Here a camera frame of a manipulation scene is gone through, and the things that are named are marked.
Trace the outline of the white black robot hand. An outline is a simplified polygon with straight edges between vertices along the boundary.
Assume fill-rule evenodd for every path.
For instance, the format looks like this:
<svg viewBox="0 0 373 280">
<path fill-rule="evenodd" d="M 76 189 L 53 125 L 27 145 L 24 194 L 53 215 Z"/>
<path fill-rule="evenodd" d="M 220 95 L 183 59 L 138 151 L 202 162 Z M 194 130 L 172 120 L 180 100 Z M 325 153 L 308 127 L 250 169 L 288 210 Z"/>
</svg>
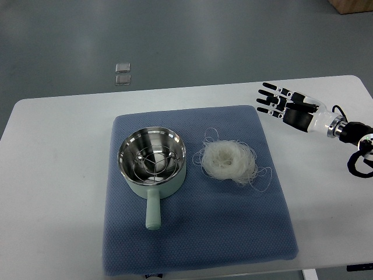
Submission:
<svg viewBox="0 0 373 280">
<path fill-rule="evenodd" d="M 329 111 L 321 101 L 299 92 L 290 91 L 264 82 L 258 90 L 264 96 L 257 99 L 257 110 L 282 120 L 283 123 L 302 132 L 320 132 L 334 138 L 338 130 L 347 124 L 346 116 Z"/>
</svg>

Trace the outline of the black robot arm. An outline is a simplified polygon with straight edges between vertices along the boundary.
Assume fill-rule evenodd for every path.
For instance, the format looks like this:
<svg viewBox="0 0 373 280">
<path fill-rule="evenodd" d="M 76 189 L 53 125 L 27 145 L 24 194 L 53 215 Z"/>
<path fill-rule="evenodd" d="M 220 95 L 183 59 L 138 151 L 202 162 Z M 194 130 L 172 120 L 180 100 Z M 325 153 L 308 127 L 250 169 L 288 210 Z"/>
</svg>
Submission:
<svg viewBox="0 0 373 280">
<path fill-rule="evenodd" d="M 372 127 L 360 122 L 348 122 L 339 134 L 339 140 L 353 144 L 364 152 L 365 158 L 372 153 Z"/>
</svg>

